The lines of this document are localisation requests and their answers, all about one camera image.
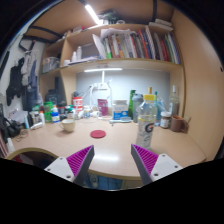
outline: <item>light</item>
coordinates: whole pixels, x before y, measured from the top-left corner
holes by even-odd
[[[119,71],[123,70],[122,68],[97,68],[97,69],[87,69],[84,72],[98,72],[98,71]]]
[[[96,15],[96,13],[93,10],[93,8],[90,5],[85,5],[85,8],[88,11],[88,13],[92,16],[94,22],[98,25],[102,25],[103,20],[99,20],[98,16]]]

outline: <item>black strap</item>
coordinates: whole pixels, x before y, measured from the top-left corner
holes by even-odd
[[[157,0],[153,0],[152,22],[155,22],[156,17],[157,17]]]
[[[26,49],[25,47],[23,47],[23,46],[21,45],[22,40],[32,40],[32,41],[35,40],[35,41],[40,41],[40,42],[43,42],[43,43],[50,43],[50,44],[53,44],[53,43],[55,42],[55,41],[47,40],[47,39],[40,38],[40,37],[23,36],[23,38],[22,38],[22,39],[20,40],[20,42],[19,42],[19,48],[22,49],[24,52],[29,51],[29,49]]]
[[[49,29],[46,29],[46,28],[43,28],[43,27],[40,27],[40,26],[31,26],[30,29],[37,29],[37,30],[42,30],[42,31],[45,31],[45,32],[48,32],[48,33],[51,33],[59,38],[62,38],[63,35],[59,34],[59,33],[56,33],[52,30],[49,30]]]
[[[5,66],[6,66],[6,64],[7,64],[7,61],[8,61],[8,58],[9,58],[9,51],[7,51],[7,53],[6,53],[6,55],[5,55],[5,57],[4,57],[4,60],[3,60],[3,62],[2,62],[2,66],[1,66],[1,68],[0,68],[0,79],[1,79],[1,77],[2,77],[2,74],[3,74],[3,72],[4,72],[4,69],[5,69]]]

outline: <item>book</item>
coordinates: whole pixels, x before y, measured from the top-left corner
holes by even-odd
[[[155,38],[157,46],[158,46],[160,60],[164,61],[161,43],[160,43],[159,36],[157,33],[154,33],[154,38]]]
[[[155,20],[156,23],[159,23],[159,24],[162,24],[162,25],[165,25],[165,26],[172,26],[171,23],[165,21],[165,20],[162,20],[162,19],[156,19]]]
[[[111,49],[111,56],[112,56],[112,58],[116,58],[112,37],[111,37],[111,35],[108,35],[107,37],[108,37],[108,42],[109,42],[110,49]]]
[[[128,48],[127,48],[127,44],[126,44],[126,40],[125,40],[125,36],[124,34],[120,34],[120,38],[122,39],[122,43],[124,45],[124,51],[125,51],[125,57],[126,58],[130,58],[129,52],[128,52]]]
[[[132,52],[133,52],[133,57],[137,58],[137,52],[136,52],[136,49],[135,49],[135,46],[134,46],[134,40],[133,40],[133,37],[131,36],[131,34],[129,34],[129,40],[130,40],[130,43],[131,43],[131,49],[132,49]]]
[[[105,50],[105,53],[106,53],[106,58],[108,59],[108,52],[107,52],[107,46],[106,46],[106,40],[103,39],[103,46],[104,46],[104,50]]]
[[[117,45],[117,40],[115,38],[115,34],[113,34],[111,37],[112,37],[112,41],[113,41],[115,57],[120,58],[119,49],[118,49],[118,45]]]
[[[173,52],[174,62],[175,62],[176,64],[178,64],[177,53],[176,53],[176,50],[175,50],[175,47],[174,47],[173,40],[172,40],[172,38],[171,38],[171,36],[170,36],[169,33],[168,33],[167,37],[168,37],[168,41],[169,41],[170,46],[171,46],[171,50],[172,50],[172,52]]]
[[[165,35],[165,40],[164,41],[165,41],[165,45],[166,45],[167,50],[168,50],[170,62],[175,63],[174,58],[173,58],[173,53],[172,53],[172,50],[171,50],[171,47],[170,47],[170,44],[169,44],[169,41],[168,41],[168,38],[167,38],[166,35]]]
[[[133,51],[132,51],[132,46],[131,46],[131,42],[130,42],[130,34],[124,33],[123,35],[125,37],[125,43],[126,43],[126,46],[127,46],[129,56],[130,56],[130,58],[134,58]]]
[[[137,43],[138,43],[138,46],[139,46],[141,58],[146,58],[145,57],[144,47],[143,47],[143,44],[142,44],[142,40],[141,40],[141,37],[140,37],[140,35],[138,33],[136,34],[136,40],[137,40]]]
[[[124,58],[127,58],[129,55],[128,55],[128,53],[125,51],[125,47],[124,47],[123,39],[122,39],[122,37],[121,37],[120,34],[118,34],[117,36],[118,36],[119,41],[120,41],[120,44],[121,44],[121,49],[122,49],[122,51],[123,51]]]
[[[121,43],[120,43],[120,40],[119,40],[119,36],[116,34],[116,40],[117,40],[117,45],[118,45],[118,49],[119,49],[119,54],[120,54],[120,58],[124,58],[124,53],[122,51],[122,48],[121,48]]]
[[[164,61],[170,61],[164,40],[160,40]]]
[[[174,43],[174,46],[175,46],[175,49],[176,49],[177,58],[178,58],[178,64],[181,64],[181,59],[180,59],[180,54],[179,54],[179,51],[178,51],[178,46],[177,46],[176,39],[175,39],[175,37],[174,37],[174,35],[172,33],[170,33],[170,35],[171,35],[171,38],[173,40],[173,43]]]
[[[141,58],[140,50],[139,50],[137,39],[136,39],[136,34],[132,33],[131,36],[132,36],[132,38],[134,40],[134,47],[135,47],[135,50],[136,50],[136,53],[137,53],[137,58]]]
[[[160,24],[160,23],[149,22],[149,26],[156,26],[156,27],[168,30],[168,31],[172,31],[173,30],[172,27],[166,26],[166,25],[163,25],[163,24]]]
[[[144,52],[145,52],[145,58],[149,59],[149,54],[148,54],[148,51],[147,51],[147,48],[146,48],[144,37],[142,35],[142,31],[138,30],[138,33],[139,33],[139,36],[140,36],[140,40],[142,40],[143,49],[144,49]]]
[[[106,48],[107,48],[107,55],[108,55],[108,58],[112,58],[111,57],[111,49],[109,47],[109,42],[108,42],[108,37],[105,37],[105,42],[106,42]]]
[[[145,29],[146,29],[146,36],[148,37],[151,52],[152,52],[152,58],[156,59],[155,46],[154,46],[154,43],[153,43],[151,32],[150,32],[149,27],[147,25],[145,26]]]
[[[160,56],[159,56],[159,48],[158,48],[158,46],[157,46],[156,39],[155,39],[155,38],[152,38],[152,39],[153,39],[154,46],[155,46],[156,60],[160,60]]]
[[[146,34],[145,34],[145,30],[142,29],[141,31],[142,31],[143,38],[145,40],[145,45],[146,45],[146,49],[148,51],[149,59],[152,59],[152,53],[151,53],[151,49],[150,49],[150,46],[149,46],[148,39],[147,39]]]

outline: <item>shelf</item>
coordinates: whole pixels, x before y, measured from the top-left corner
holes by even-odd
[[[108,67],[115,68],[121,67],[123,69],[144,69],[144,70],[157,70],[165,72],[173,72],[182,70],[183,66],[174,64],[172,62],[152,60],[152,59],[140,59],[140,58],[117,58],[117,59],[105,59],[98,60],[96,62],[84,62],[74,64],[71,66],[57,68],[48,73],[42,74],[42,76],[57,76],[59,71],[66,72],[83,72],[85,69],[96,69],[107,65]]]
[[[103,26],[94,26],[89,29],[82,31],[80,33],[71,34],[67,37],[68,42],[71,46],[76,49],[77,46],[82,46],[88,43],[93,43],[93,34],[100,36],[102,29],[118,29],[118,30],[131,30],[137,32],[139,29],[145,29],[146,24],[110,24]],[[151,32],[156,32],[159,36],[163,37],[169,31],[165,29],[161,29],[159,27],[149,26]]]

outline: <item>jar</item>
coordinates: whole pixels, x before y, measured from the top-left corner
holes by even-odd
[[[170,112],[167,112],[167,111],[161,112],[160,126],[162,128],[168,128],[169,127],[170,117],[171,117],[171,113]]]

